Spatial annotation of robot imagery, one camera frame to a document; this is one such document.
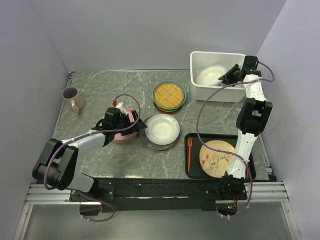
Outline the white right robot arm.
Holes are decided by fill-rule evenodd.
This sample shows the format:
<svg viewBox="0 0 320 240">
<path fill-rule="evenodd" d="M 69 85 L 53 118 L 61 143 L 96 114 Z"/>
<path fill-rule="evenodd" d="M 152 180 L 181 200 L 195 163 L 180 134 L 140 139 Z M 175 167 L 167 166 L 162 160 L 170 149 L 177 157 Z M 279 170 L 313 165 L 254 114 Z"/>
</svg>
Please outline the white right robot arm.
<svg viewBox="0 0 320 240">
<path fill-rule="evenodd" d="M 219 195 L 224 199 L 234 198 L 245 191 L 244 180 L 250 154 L 258 136 L 264 131 L 273 104 L 267 101 L 262 88 L 262 74 L 257 70 L 259 60 L 256 56 L 244 57 L 242 67 L 235 64 L 225 75 L 220 77 L 226 84 L 243 84 L 246 99 L 236 120 L 238 129 L 235 155 L 222 177 Z"/>
</svg>

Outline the white scalloped plate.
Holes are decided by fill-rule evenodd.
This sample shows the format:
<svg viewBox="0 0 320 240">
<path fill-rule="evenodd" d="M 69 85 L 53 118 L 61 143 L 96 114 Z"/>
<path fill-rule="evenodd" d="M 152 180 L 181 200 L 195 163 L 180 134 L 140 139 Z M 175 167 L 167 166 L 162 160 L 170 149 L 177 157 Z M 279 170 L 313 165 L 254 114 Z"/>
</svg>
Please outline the white scalloped plate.
<svg viewBox="0 0 320 240">
<path fill-rule="evenodd" d="M 223 65 L 212 65 L 201 70 L 195 78 L 195 83 L 202 86 L 217 86 L 222 83 L 220 77 L 228 72 L 228 68 Z"/>
</svg>

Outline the pink plate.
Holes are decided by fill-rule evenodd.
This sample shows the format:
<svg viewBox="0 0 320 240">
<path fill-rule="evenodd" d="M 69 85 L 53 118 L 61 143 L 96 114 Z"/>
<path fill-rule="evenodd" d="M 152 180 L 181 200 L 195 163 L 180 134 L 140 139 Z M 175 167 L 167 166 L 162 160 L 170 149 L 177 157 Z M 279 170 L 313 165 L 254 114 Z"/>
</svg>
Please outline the pink plate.
<svg viewBox="0 0 320 240">
<path fill-rule="evenodd" d="M 128 114 L 129 116 L 129 120 L 130 120 L 130 123 L 132 124 L 135 120 L 134 120 L 134 117 L 133 117 L 133 114 L 132 114 L 132 109 L 129 108 L 129 107 L 126 107 L 125 108 L 125 111 L 126 113 Z M 128 135 L 121 135 L 120 133 L 117 133 L 115 136 L 114 136 L 114 139 L 112 142 L 114 143 L 123 143 L 123 142 L 127 142 L 131 139 L 133 139 L 138 133 L 137 132 L 134 132 L 134 133 L 131 133 L 131 134 L 128 134 Z"/>
</svg>

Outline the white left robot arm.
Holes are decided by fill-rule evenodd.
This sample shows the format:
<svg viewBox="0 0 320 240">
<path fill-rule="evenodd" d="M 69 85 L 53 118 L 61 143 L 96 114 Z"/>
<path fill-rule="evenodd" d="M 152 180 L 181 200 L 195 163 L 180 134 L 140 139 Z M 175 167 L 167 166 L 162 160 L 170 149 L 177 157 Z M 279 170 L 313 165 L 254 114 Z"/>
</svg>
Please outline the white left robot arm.
<svg viewBox="0 0 320 240">
<path fill-rule="evenodd" d="M 32 170 L 32 177 L 43 182 L 48 190 L 78 190 L 86 200 L 95 200 L 100 193 L 98 183 L 91 176 L 76 172 L 77 160 L 108 145 L 116 134 L 126 136 L 147 128 L 135 110 L 131 114 L 134 122 L 123 107 L 109 107 L 104 118 L 89 132 L 66 140 L 48 140 Z"/>
</svg>

